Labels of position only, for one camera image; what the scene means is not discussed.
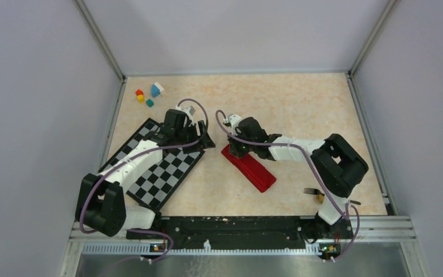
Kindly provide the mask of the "red cloth napkin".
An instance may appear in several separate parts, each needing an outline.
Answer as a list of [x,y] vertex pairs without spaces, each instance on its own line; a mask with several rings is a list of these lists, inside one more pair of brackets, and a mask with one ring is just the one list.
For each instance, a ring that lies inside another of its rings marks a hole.
[[237,158],[230,154],[230,145],[226,145],[221,150],[221,154],[235,166],[260,193],[266,192],[277,181],[276,177],[250,154],[242,158]]

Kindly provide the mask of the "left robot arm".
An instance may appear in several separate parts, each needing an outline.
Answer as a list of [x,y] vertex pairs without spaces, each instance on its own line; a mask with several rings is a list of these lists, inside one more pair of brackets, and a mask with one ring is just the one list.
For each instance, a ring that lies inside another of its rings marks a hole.
[[99,173],[81,181],[75,218],[84,234],[108,237],[124,229],[140,229],[156,238],[162,223],[155,219],[190,168],[216,145],[208,119],[193,119],[192,107],[166,111],[164,121],[149,119],[124,143]]

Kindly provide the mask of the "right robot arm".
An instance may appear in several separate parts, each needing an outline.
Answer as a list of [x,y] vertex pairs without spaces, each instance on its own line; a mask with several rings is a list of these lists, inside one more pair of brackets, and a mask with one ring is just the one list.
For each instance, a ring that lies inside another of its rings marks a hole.
[[229,128],[230,154],[238,158],[254,153],[265,160],[306,163],[325,193],[315,230],[323,238],[338,231],[337,221],[347,217],[350,195],[369,170],[367,162],[343,136],[333,133],[321,140],[304,140],[268,134],[253,117],[237,114],[224,117],[219,124]]

